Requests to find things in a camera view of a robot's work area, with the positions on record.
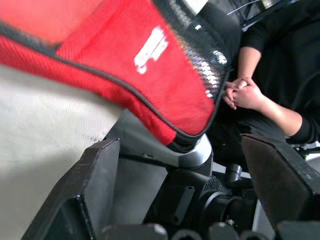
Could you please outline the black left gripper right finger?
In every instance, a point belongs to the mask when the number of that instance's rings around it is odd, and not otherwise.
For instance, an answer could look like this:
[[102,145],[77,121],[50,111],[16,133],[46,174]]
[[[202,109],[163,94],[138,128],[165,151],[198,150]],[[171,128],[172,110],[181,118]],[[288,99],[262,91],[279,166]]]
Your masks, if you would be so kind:
[[320,173],[287,143],[243,134],[254,191],[277,240],[320,238]]

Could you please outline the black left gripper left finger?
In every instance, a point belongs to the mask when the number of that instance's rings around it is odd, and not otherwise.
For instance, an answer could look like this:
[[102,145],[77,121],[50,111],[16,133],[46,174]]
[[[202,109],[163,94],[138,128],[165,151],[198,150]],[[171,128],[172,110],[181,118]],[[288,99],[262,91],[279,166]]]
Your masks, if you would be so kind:
[[97,240],[110,218],[120,141],[107,138],[88,147],[55,184],[24,240]]

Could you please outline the person's left hand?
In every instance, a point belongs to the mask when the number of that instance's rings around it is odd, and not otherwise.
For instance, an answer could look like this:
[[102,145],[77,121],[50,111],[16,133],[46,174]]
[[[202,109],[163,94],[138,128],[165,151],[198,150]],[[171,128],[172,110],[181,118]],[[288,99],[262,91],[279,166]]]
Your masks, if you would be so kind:
[[258,111],[263,107],[266,99],[255,83],[245,86],[242,89],[226,87],[223,96],[224,102],[233,110],[240,107]]

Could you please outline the person's right hand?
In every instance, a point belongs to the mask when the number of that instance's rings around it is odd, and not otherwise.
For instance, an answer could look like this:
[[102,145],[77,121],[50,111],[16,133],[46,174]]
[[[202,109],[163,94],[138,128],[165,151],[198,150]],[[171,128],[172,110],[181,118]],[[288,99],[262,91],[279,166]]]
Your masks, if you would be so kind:
[[250,86],[253,80],[250,77],[239,77],[232,82],[227,82],[226,86],[231,89],[242,89],[246,86]]

